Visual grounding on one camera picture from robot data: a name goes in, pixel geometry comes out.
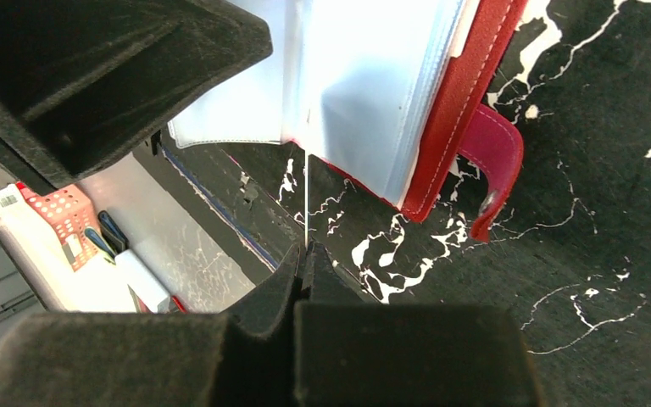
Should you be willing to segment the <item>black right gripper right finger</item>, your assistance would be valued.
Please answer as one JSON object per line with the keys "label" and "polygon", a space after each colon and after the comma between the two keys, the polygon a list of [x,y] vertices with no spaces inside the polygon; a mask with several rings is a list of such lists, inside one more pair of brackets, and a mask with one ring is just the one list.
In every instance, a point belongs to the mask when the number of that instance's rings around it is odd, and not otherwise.
{"label": "black right gripper right finger", "polygon": [[309,294],[294,305],[300,406],[542,406],[543,387],[504,309],[384,305],[326,292],[325,247],[304,259]]}

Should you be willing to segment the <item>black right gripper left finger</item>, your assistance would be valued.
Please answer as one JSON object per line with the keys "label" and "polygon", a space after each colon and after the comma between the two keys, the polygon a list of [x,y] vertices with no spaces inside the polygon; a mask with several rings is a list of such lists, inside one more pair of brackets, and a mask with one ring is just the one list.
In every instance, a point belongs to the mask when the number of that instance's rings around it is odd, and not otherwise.
{"label": "black right gripper left finger", "polygon": [[303,246],[216,314],[41,313],[0,343],[0,406],[290,406]]}

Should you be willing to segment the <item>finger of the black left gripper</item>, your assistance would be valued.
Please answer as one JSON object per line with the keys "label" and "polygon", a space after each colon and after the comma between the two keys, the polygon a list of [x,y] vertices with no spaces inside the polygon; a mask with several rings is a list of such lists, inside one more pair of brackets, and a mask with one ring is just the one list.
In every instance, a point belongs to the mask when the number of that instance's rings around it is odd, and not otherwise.
{"label": "finger of the black left gripper", "polygon": [[0,166],[75,183],[272,50],[227,1],[0,1]]}

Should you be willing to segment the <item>red leather card holder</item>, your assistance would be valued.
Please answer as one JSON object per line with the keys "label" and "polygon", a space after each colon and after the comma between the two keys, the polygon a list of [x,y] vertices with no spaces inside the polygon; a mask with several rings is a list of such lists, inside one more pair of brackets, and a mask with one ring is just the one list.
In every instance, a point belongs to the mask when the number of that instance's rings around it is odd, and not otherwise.
{"label": "red leather card holder", "polygon": [[272,52],[168,124],[180,148],[294,142],[407,219],[431,212],[458,156],[488,191],[485,242],[515,184],[520,133],[482,98],[523,1],[241,1]]}

